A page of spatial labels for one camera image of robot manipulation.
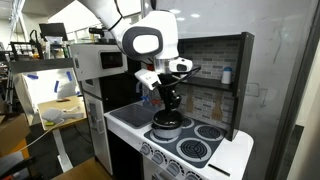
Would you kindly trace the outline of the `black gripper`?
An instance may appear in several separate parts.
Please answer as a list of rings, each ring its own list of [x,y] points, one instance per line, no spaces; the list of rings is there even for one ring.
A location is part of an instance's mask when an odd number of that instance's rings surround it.
[[[164,102],[165,110],[167,112],[176,110],[181,103],[181,96],[175,91],[178,80],[169,74],[160,74],[159,79],[161,84],[158,86],[158,91]]]

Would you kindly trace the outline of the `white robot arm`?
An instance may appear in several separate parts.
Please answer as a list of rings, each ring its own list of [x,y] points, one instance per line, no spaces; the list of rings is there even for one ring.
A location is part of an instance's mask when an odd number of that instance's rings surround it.
[[[78,0],[112,34],[119,49],[133,60],[153,58],[154,71],[141,69],[136,78],[150,90],[167,86],[162,75],[177,72],[183,62],[177,50],[178,30],[175,15],[153,10],[135,24],[126,22],[115,0]]]

